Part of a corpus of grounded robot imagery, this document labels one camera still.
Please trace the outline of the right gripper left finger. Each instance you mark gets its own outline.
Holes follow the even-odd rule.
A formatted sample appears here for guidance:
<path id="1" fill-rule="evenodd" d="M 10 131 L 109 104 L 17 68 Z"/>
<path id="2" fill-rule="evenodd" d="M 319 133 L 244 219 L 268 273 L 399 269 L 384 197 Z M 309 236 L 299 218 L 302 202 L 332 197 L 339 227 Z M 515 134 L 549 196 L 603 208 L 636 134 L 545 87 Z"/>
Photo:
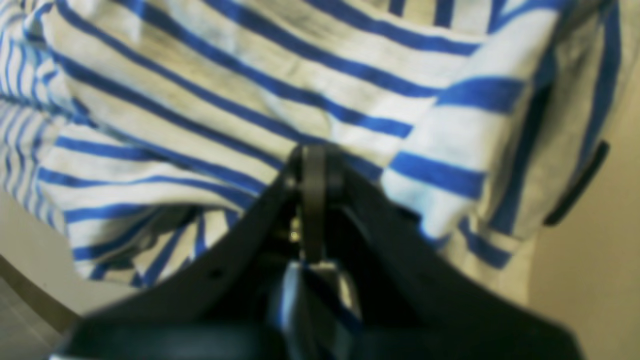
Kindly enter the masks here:
<path id="1" fill-rule="evenodd" d="M 94 312 L 53 360 L 291 360 L 279 314 L 316 258 L 316 148 L 299 146 L 220 241 L 169 279 Z"/>

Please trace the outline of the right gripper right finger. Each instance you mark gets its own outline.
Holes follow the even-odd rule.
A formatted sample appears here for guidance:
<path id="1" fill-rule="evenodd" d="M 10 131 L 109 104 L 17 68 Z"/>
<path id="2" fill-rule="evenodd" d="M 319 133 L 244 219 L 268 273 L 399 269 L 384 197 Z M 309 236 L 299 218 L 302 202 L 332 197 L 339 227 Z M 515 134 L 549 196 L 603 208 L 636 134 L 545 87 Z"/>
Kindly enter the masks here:
<path id="1" fill-rule="evenodd" d="M 482 289 L 442 260 L 415 224 L 338 148 L 315 148 L 327 255 L 352 276 L 363 328 L 352 360 L 581 360 L 569 331 Z"/>

